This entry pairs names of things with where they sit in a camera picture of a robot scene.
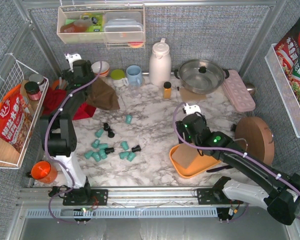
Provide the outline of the brown cloth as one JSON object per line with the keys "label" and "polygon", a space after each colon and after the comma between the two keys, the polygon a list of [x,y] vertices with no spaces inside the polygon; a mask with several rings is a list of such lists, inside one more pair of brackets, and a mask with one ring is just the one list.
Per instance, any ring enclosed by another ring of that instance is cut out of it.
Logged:
{"label": "brown cloth", "polygon": [[120,109],[116,91],[101,78],[97,78],[89,87],[86,103],[105,111]]}

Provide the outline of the brown cardboard piece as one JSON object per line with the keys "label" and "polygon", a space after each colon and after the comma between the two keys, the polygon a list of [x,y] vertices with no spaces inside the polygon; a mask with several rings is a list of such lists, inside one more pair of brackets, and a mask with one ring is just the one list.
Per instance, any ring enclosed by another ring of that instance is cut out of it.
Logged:
{"label": "brown cardboard piece", "polygon": [[186,144],[178,145],[171,154],[171,158],[174,162],[178,163],[181,167],[187,169],[194,159],[197,157],[198,152],[195,148]]}

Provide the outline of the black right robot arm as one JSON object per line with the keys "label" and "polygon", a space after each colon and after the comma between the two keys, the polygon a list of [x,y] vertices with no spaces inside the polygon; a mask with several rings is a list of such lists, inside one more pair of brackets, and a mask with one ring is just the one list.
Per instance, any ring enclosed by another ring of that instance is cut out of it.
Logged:
{"label": "black right robot arm", "polygon": [[174,128],[178,126],[187,132],[191,148],[237,169],[256,183],[255,186],[244,185],[228,179],[221,190],[228,199],[265,209],[284,225],[289,226],[298,218],[300,175],[288,175],[252,158],[228,135],[211,131],[199,112],[175,121]]}

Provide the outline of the orange plastic basket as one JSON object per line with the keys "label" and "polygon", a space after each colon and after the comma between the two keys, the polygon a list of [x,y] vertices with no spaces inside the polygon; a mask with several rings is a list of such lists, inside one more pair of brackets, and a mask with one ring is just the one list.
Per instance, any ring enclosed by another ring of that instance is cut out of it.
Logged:
{"label": "orange plastic basket", "polygon": [[202,172],[209,170],[212,167],[217,166],[221,162],[220,160],[214,159],[212,156],[207,156],[207,155],[200,156],[198,153],[197,157],[194,159],[192,164],[188,168],[183,168],[178,163],[173,161],[171,157],[173,150],[175,150],[178,145],[171,148],[169,152],[169,158],[175,170],[182,178],[185,179],[192,178]]}

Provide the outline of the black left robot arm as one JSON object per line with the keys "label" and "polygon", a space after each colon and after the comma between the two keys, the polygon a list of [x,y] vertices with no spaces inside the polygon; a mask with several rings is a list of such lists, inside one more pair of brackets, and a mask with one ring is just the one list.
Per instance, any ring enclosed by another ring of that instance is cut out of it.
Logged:
{"label": "black left robot arm", "polygon": [[62,198],[72,203],[86,202],[91,197],[91,188],[75,154],[77,136],[73,118],[87,100],[95,75],[91,62],[79,59],[73,61],[70,69],[63,71],[63,77],[67,82],[65,97],[52,113],[39,119],[42,148],[46,156],[60,166],[66,178]]}

